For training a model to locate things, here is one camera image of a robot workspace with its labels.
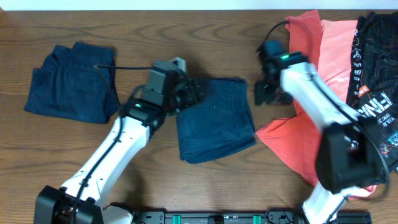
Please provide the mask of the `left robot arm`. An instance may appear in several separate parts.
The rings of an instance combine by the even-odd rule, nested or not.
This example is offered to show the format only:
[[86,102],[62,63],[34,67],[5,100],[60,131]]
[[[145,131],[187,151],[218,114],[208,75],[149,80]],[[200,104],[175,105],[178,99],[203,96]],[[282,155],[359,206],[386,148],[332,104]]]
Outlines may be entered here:
[[114,125],[80,170],[58,189],[45,186],[35,201],[34,223],[137,223],[121,203],[106,206],[115,183],[168,116],[201,103],[204,92],[188,78],[186,61],[157,60],[145,85],[122,104]]

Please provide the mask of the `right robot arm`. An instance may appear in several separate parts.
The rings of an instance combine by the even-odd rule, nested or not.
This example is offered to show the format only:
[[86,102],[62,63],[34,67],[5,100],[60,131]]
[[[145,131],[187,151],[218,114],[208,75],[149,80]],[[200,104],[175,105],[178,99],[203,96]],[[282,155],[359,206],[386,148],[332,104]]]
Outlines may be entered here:
[[377,148],[377,123],[341,101],[301,52],[287,53],[277,40],[257,48],[264,79],[255,84],[255,104],[297,100],[321,134],[315,160],[318,182],[292,223],[331,223],[349,198],[389,169]]

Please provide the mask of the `navy blue shorts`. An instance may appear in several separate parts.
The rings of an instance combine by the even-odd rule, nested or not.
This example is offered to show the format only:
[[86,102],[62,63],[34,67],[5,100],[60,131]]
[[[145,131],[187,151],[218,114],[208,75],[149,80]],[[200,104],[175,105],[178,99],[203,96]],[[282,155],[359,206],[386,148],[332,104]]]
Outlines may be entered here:
[[180,159],[190,164],[230,156],[256,144],[242,78],[201,79],[205,100],[176,117]]

